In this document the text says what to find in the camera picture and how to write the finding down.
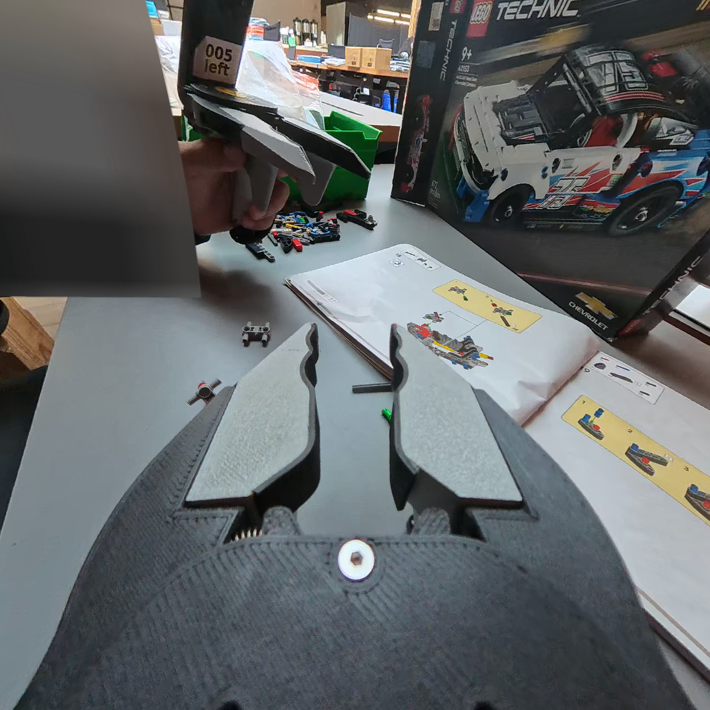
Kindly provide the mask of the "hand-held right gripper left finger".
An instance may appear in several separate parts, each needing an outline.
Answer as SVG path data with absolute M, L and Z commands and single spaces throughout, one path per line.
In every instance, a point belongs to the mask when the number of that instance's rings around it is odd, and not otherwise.
M 298 510 L 320 481 L 315 323 L 236 384 L 186 495 L 192 508 Z

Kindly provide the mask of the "wooden shelf with boxes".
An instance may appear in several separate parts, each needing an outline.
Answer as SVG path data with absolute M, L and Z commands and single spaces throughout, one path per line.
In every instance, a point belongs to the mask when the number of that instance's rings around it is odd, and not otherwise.
M 289 48 L 289 64 L 296 72 L 313 77 L 321 92 L 353 100 L 388 92 L 395 104 L 395 97 L 403 99 L 409 80 L 411 20 L 409 14 L 395 11 L 377 11 L 367 17 L 350 14 L 345 21 L 349 37 L 365 40 L 365 46 L 329 44 L 323 51 Z

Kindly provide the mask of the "wooden edged long table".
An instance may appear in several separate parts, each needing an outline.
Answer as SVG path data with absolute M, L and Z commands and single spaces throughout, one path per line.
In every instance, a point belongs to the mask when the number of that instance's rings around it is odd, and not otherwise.
M 346 114 L 381 131 L 389 128 L 397 130 L 401 128 L 401 114 L 354 102 L 326 92 L 320 92 L 320 99 L 324 116 L 332 111 L 339 111 L 341 114 Z

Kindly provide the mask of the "clear plastic parts bag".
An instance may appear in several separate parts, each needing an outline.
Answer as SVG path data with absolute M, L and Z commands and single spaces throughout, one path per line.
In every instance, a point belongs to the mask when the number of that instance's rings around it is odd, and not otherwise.
M 235 88 L 277 106 L 283 116 L 324 129 L 317 78 L 295 72 L 276 41 L 244 40 Z

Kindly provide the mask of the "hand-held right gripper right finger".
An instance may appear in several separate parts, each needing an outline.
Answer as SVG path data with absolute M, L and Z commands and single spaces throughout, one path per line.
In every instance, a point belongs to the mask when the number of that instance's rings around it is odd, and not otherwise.
M 397 510 L 520 510 L 524 498 L 475 389 L 406 327 L 390 331 L 390 489 Z

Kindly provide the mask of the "pile of small lego pieces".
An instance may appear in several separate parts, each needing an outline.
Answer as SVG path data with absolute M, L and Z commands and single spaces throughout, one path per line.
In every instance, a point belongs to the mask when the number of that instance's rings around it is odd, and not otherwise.
M 336 217 L 327 218 L 324 211 L 314 208 L 279 212 L 262 239 L 282 253 L 302 253 L 307 246 L 338 242 L 341 224 Z

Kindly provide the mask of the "wooden post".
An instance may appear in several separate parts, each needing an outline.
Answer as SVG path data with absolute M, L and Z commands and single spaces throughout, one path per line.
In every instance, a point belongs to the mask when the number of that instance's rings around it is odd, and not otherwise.
M 1 298 L 1 379 L 49 365 L 54 340 L 13 297 Z

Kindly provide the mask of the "person's left hand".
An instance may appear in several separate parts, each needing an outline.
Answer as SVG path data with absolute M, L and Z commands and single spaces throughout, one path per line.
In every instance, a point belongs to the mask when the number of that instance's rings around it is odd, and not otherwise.
M 271 201 L 264 210 L 249 206 L 240 220 L 233 218 L 232 201 L 237 172 L 244 167 L 246 155 L 234 143 L 220 138 L 178 141 L 185 176 L 195 244 L 207 242 L 211 235 L 237 226 L 261 231 L 271 228 L 275 216 L 289 200 L 289 186 L 279 172 Z

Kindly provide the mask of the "open instruction booklet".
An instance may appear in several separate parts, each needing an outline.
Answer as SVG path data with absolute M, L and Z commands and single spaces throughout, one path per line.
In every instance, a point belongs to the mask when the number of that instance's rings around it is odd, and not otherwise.
M 411 244 L 285 284 L 388 376 L 392 324 L 485 390 L 595 508 L 659 634 L 709 676 L 709 411 L 568 316 Z

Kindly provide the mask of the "lego set box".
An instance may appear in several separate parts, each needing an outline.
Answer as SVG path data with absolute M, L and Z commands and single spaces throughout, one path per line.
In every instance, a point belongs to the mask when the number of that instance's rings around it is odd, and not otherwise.
M 391 197 L 612 341 L 709 252 L 708 1 L 419 1 Z

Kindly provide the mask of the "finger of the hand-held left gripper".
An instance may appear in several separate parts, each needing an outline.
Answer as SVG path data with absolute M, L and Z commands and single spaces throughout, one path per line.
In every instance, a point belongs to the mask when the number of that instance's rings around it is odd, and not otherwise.
M 360 178 L 370 178 L 371 169 L 366 166 L 357 153 L 323 129 L 292 118 L 277 118 L 276 129 L 297 143 L 306 153 L 323 158 Z
M 332 160 L 316 155 L 253 114 L 226 107 L 216 110 L 224 120 L 217 131 L 232 140 L 239 139 L 247 155 L 245 170 L 252 204 L 269 206 L 280 170 L 298 184 L 304 202 L 315 206 L 323 200 L 335 169 Z

